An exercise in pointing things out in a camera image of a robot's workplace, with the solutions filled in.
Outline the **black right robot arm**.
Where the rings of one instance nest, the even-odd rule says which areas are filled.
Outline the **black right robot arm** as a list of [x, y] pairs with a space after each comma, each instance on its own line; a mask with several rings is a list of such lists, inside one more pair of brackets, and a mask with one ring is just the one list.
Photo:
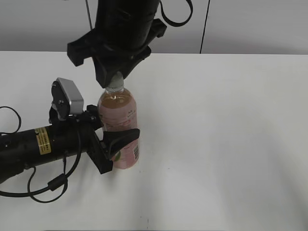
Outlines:
[[149, 44], [167, 26], [155, 18], [157, 0], [100, 0], [94, 28], [68, 43], [67, 56], [75, 66], [92, 58], [96, 80], [106, 88], [116, 73], [126, 78], [150, 56]]

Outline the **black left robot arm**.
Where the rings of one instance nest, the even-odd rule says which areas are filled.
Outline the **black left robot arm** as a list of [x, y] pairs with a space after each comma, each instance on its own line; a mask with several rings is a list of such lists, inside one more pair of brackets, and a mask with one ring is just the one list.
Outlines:
[[50, 110], [51, 125], [2, 135], [0, 137], [0, 181], [21, 174], [24, 170], [76, 155], [87, 153], [100, 174], [113, 169], [112, 158], [126, 145], [137, 140], [140, 130], [103, 132], [103, 139], [96, 135], [102, 127], [97, 107], [89, 105], [85, 112], [58, 119]]

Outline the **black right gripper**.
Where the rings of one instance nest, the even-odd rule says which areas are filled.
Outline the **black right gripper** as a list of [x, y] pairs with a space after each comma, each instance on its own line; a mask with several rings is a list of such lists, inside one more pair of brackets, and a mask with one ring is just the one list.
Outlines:
[[[84, 60], [93, 57], [96, 80], [102, 88], [106, 88], [119, 71], [126, 79], [132, 70], [151, 54], [149, 44], [164, 35], [167, 26], [155, 19], [150, 26], [145, 41], [136, 48], [121, 47], [119, 42], [108, 40], [105, 34], [93, 29], [81, 38], [67, 44], [66, 54], [75, 66], [80, 66]], [[128, 59], [120, 68], [120, 59]]]

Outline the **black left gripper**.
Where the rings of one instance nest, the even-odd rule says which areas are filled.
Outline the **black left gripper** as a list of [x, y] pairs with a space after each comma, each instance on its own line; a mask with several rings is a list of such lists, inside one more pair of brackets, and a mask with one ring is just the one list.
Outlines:
[[110, 172], [113, 169], [113, 156], [140, 136], [138, 128], [116, 132], [104, 131], [104, 147], [96, 135], [96, 130], [102, 128], [98, 106], [92, 104], [87, 105], [86, 111], [82, 114], [70, 115], [65, 121], [60, 121], [52, 108], [49, 116], [51, 153], [57, 159], [61, 159], [64, 156], [86, 152], [100, 174]]

